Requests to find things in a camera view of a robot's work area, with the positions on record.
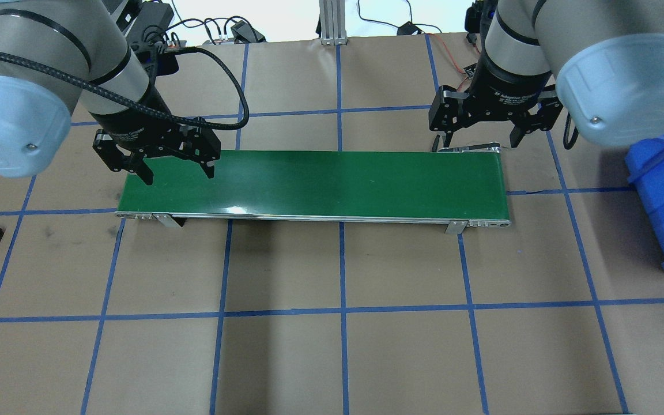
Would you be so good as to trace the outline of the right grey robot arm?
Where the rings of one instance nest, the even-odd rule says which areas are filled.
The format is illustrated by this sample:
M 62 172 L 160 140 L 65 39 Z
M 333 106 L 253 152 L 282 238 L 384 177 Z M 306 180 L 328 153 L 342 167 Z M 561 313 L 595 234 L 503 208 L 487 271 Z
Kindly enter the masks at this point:
M 511 146 L 567 110 L 597 145 L 664 134 L 664 1 L 476 1 L 466 31 L 480 57 L 464 92 L 441 86 L 429 129 L 514 124 Z

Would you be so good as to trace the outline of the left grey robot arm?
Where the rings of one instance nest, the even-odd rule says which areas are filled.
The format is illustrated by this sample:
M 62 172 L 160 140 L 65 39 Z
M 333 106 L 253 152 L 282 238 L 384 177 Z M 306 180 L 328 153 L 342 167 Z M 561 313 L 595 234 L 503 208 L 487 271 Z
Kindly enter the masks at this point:
M 92 147 L 110 170 L 152 184 L 146 160 L 176 157 L 213 178 L 221 143 L 212 128 L 171 120 L 156 63 L 102 2 L 0 1 L 0 176 L 42 173 L 80 104 L 101 126 Z

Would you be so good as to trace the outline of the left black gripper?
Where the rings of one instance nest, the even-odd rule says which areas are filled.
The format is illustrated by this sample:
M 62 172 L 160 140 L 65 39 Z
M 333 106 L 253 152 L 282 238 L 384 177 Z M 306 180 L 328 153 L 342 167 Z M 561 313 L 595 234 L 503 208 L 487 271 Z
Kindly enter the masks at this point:
M 108 168 L 135 174 L 152 186 L 154 173 L 145 159 L 177 157 L 201 165 L 208 179 L 221 157 L 221 142 L 209 128 L 181 126 L 145 116 L 98 116 L 101 129 L 92 148 Z

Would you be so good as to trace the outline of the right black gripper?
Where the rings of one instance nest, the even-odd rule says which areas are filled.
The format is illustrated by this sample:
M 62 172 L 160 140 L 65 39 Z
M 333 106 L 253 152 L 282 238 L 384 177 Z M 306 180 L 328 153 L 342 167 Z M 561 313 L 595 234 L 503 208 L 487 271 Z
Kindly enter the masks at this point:
M 451 86 L 440 86 L 428 111 L 428 127 L 430 131 L 445 132 L 443 149 L 448 149 L 454 132 L 459 129 L 479 122 L 510 121 L 514 124 L 509 134 L 510 147 L 516 149 L 526 135 L 552 129 L 563 108 L 555 86 L 528 96 L 524 103 L 508 103 L 501 96 L 488 100 Z

